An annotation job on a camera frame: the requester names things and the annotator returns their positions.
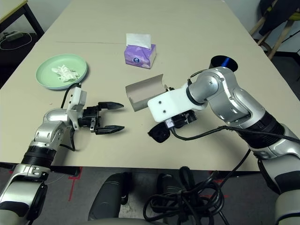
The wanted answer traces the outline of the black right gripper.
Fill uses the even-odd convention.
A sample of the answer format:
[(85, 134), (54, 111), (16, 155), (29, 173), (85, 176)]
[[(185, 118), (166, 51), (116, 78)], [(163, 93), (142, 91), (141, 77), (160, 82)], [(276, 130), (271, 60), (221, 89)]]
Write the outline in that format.
[[(173, 87), (169, 87), (169, 86), (165, 85), (165, 91), (172, 91), (172, 90), (174, 90)], [(175, 124), (176, 128), (181, 128), (184, 125), (187, 125), (196, 120), (197, 120), (197, 117), (193, 110), (188, 110), (188, 111), (185, 111), (181, 114), (174, 116), (174, 124)]]

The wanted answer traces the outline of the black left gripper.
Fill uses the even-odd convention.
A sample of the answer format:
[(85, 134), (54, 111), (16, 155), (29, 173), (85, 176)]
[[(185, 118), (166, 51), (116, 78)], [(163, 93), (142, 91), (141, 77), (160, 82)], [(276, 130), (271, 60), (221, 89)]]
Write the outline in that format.
[(103, 109), (116, 110), (123, 108), (124, 105), (116, 102), (98, 102), (97, 106), (91, 106), (84, 109), (82, 117), (78, 119), (79, 127), (90, 128), (90, 132), (96, 135), (107, 135), (123, 130), (124, 126), (110, 125), (101, 127), (101, 117), (99, 112)]

